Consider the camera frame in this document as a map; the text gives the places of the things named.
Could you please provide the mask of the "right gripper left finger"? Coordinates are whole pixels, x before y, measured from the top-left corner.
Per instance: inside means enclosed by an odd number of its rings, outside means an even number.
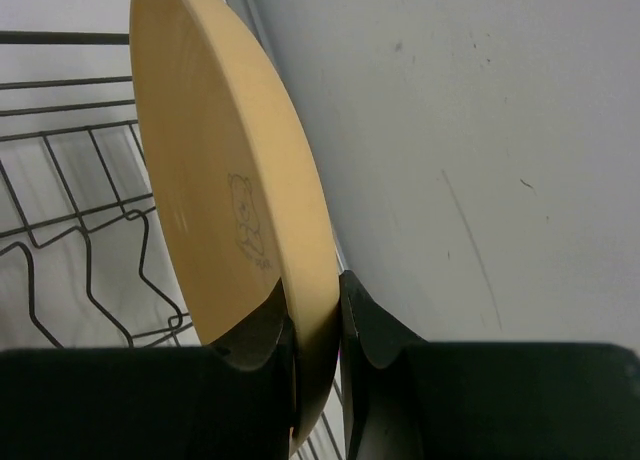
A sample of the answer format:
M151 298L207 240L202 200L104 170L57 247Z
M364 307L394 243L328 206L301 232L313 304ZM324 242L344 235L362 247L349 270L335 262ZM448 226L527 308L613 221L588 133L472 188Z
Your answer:
M1 355L5 459L285 459L293 326L284 289L199 347Z

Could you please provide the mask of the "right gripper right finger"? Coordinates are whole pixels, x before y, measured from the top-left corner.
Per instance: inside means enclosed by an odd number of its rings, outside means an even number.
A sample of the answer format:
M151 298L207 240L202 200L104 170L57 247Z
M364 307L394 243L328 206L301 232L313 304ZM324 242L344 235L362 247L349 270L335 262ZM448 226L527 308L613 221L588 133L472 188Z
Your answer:
M639 359L586 342L427 341L340 277L351 459L635 459Z

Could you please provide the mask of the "orange plate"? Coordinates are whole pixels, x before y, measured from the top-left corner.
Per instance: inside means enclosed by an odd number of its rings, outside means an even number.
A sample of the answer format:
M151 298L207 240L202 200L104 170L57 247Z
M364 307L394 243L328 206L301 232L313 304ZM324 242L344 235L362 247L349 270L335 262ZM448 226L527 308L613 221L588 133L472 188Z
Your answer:
M329 396L340 329L335 244L300 120L223 0L131 0L129 37L146 168L197 335L221 338L283 288L297 449Z

